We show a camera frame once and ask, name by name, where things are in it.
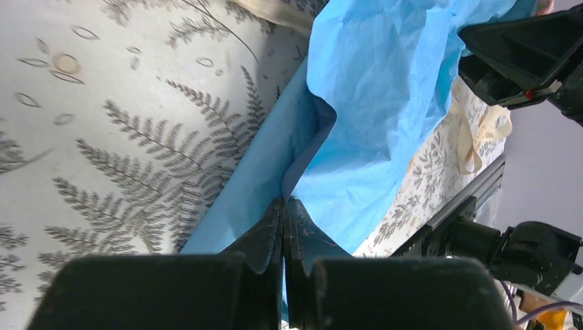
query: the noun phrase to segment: blue paper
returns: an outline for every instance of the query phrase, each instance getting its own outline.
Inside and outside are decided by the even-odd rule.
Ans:
[[[457,31],[504,15],[514,2],[331,0],[314,22],[307,60],[182,253],[222,251],[292,190],[316,224],[354,252],[447,113],[465,48]]]

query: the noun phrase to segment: leaf pattern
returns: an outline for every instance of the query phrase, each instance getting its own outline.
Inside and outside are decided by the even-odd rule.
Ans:
[[[44,158],[51,153],[47,150],[30,159],[25,159],[20,145],[6,137],[6,133],[0,131],[0,175],[15,171]]]
[[[187,86],[173,81],[167,83],[182,92],[205,116],[209,134],[218,157],[234,157],[239,160],[243,157],[243,143],[247,140],[245,123],[238,113],[229,114],[230,103],[222,102],[220,98],[212,99],[209,93],[195,91]]]
[[[105,5],[101,10],[121,26],[127,26],[129,24],[132,10],[140,5],[145,10],[151,8],[172,10],[186,9],[188,7],[182,0],[104,0],[104,2]]]
[[[75,257],[133,254],[137,252],[136,244],[144,245],[150,253],[158,253],[162,250],[160,244],[165,232],[170,232],[177,251],[184,246],[234,172],[234,166],[227,161],[237,164],[265,117],[259,91],[249,71],[244,67],[241,70],[248,96],[246,116],[230,113],[229,101],[167,81],[199,110],[209,128],[208,137],[191,131],[179,139],[182,124],[153,118],[143,120],[121,110],[111,100],[105,102],[104,109],[111,123],[130,141],[145,149],[151,160],[144,163],[138,157],[118,155],[77,139],[81,155],[108,177],[122,196],[109,193],[103,197],[62,177],[54,179],[65,203],[77,211],[89,227],[45,228],[47,235],[70,252],[39,254],[38,260],[51,268],[38,275],[43,281],[38,287],[41,294],[57,271]],[[163,170],[156,170],[157,164]],[[173,180],[178,183],[171,186]]]
[[[51,52],[49,50],[49,46],[44,41],[42,41],[40,38],[36,38],[36,46],[38,47],[38,49],[41,52],[43,52],[47,55],[51,54]]]
[[[5,311],[4,295],[22,293],[22,283],[16,274],[24,266],[15,250],[28,244],[28,236],[17,234],[13,227],[0,226],[0,313]]]
[[[318,16],[329,0],[295,0],[298,9],[309,12],[313,17]]]
[[[261,32],[264,34],[272,34],[275,30],[275,24],[266,21],[265,19],[260,19],[259,17],[253,15],[249,10],[239,6],[237,3],[232,1],[227,1],[225,5],[227,13],[234,15],[237,24],[241,24],[246,21],[259,22],[261,26]]]
[[[181,179],[200,171],[215,152],[215,150],[206,150],[210,137],[194,143],[199,135],[198,131],[190,132],[178,144],[177,137],[182,124],[176,124],[167,129],[167,126],[170,126],[167,120],[155,124],[152,118],[147,118],[141,123],[139,116],[131,118],[126,111],[121,111],[112,101],[107,101],[105,109],[109,111],[107,115],[111,118],[111,122],[120,125],[120,131],[127,133],[130,141],[137,141],[140,147],[148,146],[146,153],[154,156],[156,160],[164,161],[163,165],[174,178]]]
[[[230,31],[226,26],[201,15],[201,20],[194,22],[192,19],[184,18],[179,24],[170,23],[172,32],[168,35],[167,45],[176,49],[178,40],[189,44],[195,36],[208,35],[212,40],[220,41],[221,38],[229,36]]]
[[[9,182],[0,186],[11,188],[12,184],[22,183],[20,177],[44,176],[38,185],[31,185],[28,195],[36,199],[44,196],[47,188],[50,191],[45,203],[47,219],[27,222],[27,226],[38,228],[30,233],[24,231],[30,238],[22,235],[19,227],[0,225],[0,290],[7,292],[0,295],[0,308],[9,309],[5,313],[10,314],[8,327],[15,329],[22,326],[17,320],[20,316],[12,317],[19,313],[13,311],[25,304],[22,301],[33,298],[30,290],[40,299],[59,270],[74,258],[180,251],[264,121],[274,96],[269,82],[283,87],[283,79],[289,78],[259,73],[254,52],[260,49],[261,42],[253,40],[248,45],[241,38],[251,38],[253,34],[248,32],[263,38],[274,26],[250,16],[244,18],[248,24],[238,22],[237,12],[227,12],[227,1],[95,0],[102,12],[94,12],[93,16],[85,14],[95,9],[94,5],[84,7],[83,1],[56,1],[19,4],[30,7],[28,12],[74,14],[68,24],[51,25],[48,30],[38,30],[38,24],[31,24],[36,29],[32,31],[35,43],[32,52],[20,52],[17,48],[21,47],[17,47],[11,55],[12,60],[20,60],[14,63],[22,71],[19,79],[25,86],[37,74],[43,74],[37,73],[40,68],[54,77],[48,78],[52,84],[49,81],[40,89],[13,90],[6,104],[12,101],[14,111],[0,118],[0,125],[6,125],[6,129],[0,127],[0,181]],[[86,13],[78,16],[79,10]],[[35,20],[38,15],[29,16],[28,19]],[[9,33],[30,38],[16,30]],[[122,33],[133,41],[115,43],[112,36]],[[292,50],[301,41],[291,39]],[[206,52],[208,47],[224,49],[215,54]],[[177,58],[183,54],[192,56],[193,67],[188,68],[188,74],[164,67],[159,55],[168,50]],[[112,66],[109,61],[116,62],[117,56],[121,67]],[[281,72],[280,65],[288,67],[291,76],[299,64],[293,57],[295,52],[288,54],[277,49],[272,52],[269,66],[275,65],[276,73]],[[232,82],[238,89],[231,91],[204,79],[181,80],[192,73],[205,74],[219,84]],[[103,85],[105,74],[112,78],[111,86]],[[118,89],[116,77],[121,76],[126,83],[133,80],[136,91],[144,91],[142,80],[151,80],[149,85],[157,85],[154,88],[158,89],[163,82],[162,89],[166,89],[163,92],[177,101],[173,104],[181,101],[184,110],[179,110],[191,111],[186,115],[198,122],[193,125],[186,121],[190,118],[170,116],[160,111],[157,104],[151,109],[138,109],[131,99],[134,91],[127,89],[128,85]],[[167,83],[167,79],[174,80],[174,85]],[[267,98],[262,98],[262,87],[267,88]],[[111,91],[110,99],[98,95],[107,90]],[[97,106],[95,97],[101,100]],[[8,128],[13,129],[8,126],[12,124],[11,116],[30,116],[33,124],[9,131]],[[110,130],[113,128],[107,132],[113,144],[108,143],[107,136],[94,135],[103,123]],[[32,127],[38,130],[27,132]],[[59,158],[52,155],[50,163],[34,166],[35,172],[32,166],[23,168],[52,151],[29,155],[29,143],[38,146],[45,141],[58,147]],[[69,162],[69,156],[75,160]],[[54,198],[61,201],[54,203]],[[24,210],[22,217],[39,211],[36,204],[29,209],[31,213]],[[19,223],[22,217],[6,221]],[[19,246],[29,241],[35,244],[20,250]],[[18,249],[5,251],[5,247]],[[33,274],[36,278],[30,278],[30,274],[22,276],[23,267],[24,272],[36,272]],[[15,297],[18,290],[26,295]]]
[[[26,63],[33,67],[50,67],[49,63],[46,63],[44,60],[39,60],[37,58],[18,58],[19,61],[22,63]]]
[[[460,79],[455,80],[453,90],[459,103],[466,105],[472,131],[477,130],[487,107]],[[359,247],[357,255],[391,255],[478,175],[461,175],[459,172],[459,127],[459,118],[448,115],[417,151],[395,202]],[[504,141],[484,143],[479,153],[485,164],[492,163],[502,153],[503,146]]]

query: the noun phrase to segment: blue tissue paper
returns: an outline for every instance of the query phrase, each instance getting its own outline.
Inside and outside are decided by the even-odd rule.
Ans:
[[[457,32],[515,1],[330,0],[307,59],[181,253],[222,251],[282,195],[354,252],[448,112],[465,48]]]

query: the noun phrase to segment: fern leaf print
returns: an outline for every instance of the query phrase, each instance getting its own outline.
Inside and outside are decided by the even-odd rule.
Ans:
[[[26,268],[17,250],[28,244],[29,237],[17,234],[13,227],[0,226],[0,314],[6,310],[5,294],[22,293],[19,272]]]
[[[198,132],[189,133],[181,144],[177,144],[181,124],[168,129],[168,121],[162,120],[155,124],[152,118],[147,118],[142,124],[139,116],[131,118],[112,101],[107,101],[104,107],[109,111],[107,115],[111,122],[120,125],[120,131],[127,133],[130,140],[137,141],[138,146],[147,146],[146,153],[155,160],[164,161],[164,167],[174,178],[184,178],[200,171],[213,154],[213,151],[204,150],[210,138],[194,143]]]

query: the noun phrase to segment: fern pattern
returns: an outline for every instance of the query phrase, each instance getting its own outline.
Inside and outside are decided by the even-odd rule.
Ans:
[[[220,24],[218,21],[209,19],[205,15],[201,15],[200,21],[197,22],[189,18],[183,18],[181,23],[170,23],[170,26],[172,27],[172,31],[168,34],[166,44],[174,49],[178,47],[178,40],[189,44],[195,36],[208,35],[212,40],[220,41],[230,34],[226,26]]]
[[[28,239],[24,234],[17,234],[13,227],[0,226],[0,313],[6,310],[4,295],[23,292],[17,272],[24,270],[26,266],[13,251],[25,247]]]
[[[188,8],[188,4],[182,0],[104,0],[104,2],[102,11],[121,26],[129,24],[132,11],[138,6],[145,10],[151,8],[166,8],[167,10]]]
[[[235,2],[227,1],[225,9],[229,15],[235,17],[237,24],[241,24],[246,21],[259,22],[261,26],[261,32],[264,34],[272,34],[275,30],[275,24],[266,21],[265,19],[260,19],[259,17],[253,15],[249,10],[239,6]]]
[[[265,119],[253,78],[241,67],[247,104],[232,112],[228,100],[167,81],[187,97],[203,116],[208,130],[182,134],[182,124],[131,115],[112,100],[103,109],[110,122],[150,160],[119,155],[77,139],[83,157],[109,179],[120,195],[105,196],[77,187],[62,177],[53,179],[63,200],[86,221],[86,228],[47,226],[45,233],[67,251],[42,253],[37,260],[49,267],[38,275],[42,294],[57,271],[73,258],[90,254],[135,254],[146,248],[160,253],[169,233],[180,251],[198,221],[211,207]]]
[[[6,133],[0,131],[0,175],[37,162],[51,152],[52,150],[47,150],[30,159],[26,159],[23,156],[21,146],[16,141],[7,138]]]

